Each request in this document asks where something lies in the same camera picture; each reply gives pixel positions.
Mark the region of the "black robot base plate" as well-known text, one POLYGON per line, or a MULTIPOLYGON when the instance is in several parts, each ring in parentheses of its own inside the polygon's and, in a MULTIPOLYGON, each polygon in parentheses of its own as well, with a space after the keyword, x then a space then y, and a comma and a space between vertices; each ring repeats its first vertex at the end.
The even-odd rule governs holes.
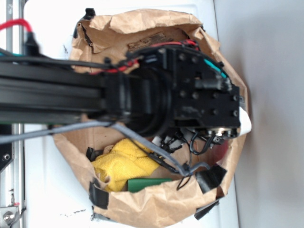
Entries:
MULTIPOLYGON (((8 124, 0 125, 0 135, 11 135, 12 134, 12 126, 8 124)), ((4 171, 6 167, 12 161, 12 143, 5 143, 0 145, 0 172, 4 171)))

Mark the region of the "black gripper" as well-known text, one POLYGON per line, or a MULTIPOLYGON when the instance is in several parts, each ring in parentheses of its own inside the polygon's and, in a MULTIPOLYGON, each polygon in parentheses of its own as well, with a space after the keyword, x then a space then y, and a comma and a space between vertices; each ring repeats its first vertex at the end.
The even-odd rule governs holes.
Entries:
POLYGON ((221 63, 191 48, 170 48, 166 57, 174 90, 173 126, 225 138, 251 132, 249 115, 239 107, 240 89, 221 63))

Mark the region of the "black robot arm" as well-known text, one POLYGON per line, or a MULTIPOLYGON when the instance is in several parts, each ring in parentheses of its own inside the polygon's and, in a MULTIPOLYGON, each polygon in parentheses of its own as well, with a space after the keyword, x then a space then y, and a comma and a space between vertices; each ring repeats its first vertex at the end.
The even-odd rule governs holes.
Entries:
POLYGON ((234 138, 251 131, 240 88, 199 49, 160 45, 118 64, 1 57, 3 123, 73 124, 83 115, 144 137, 170 128, 234 138))

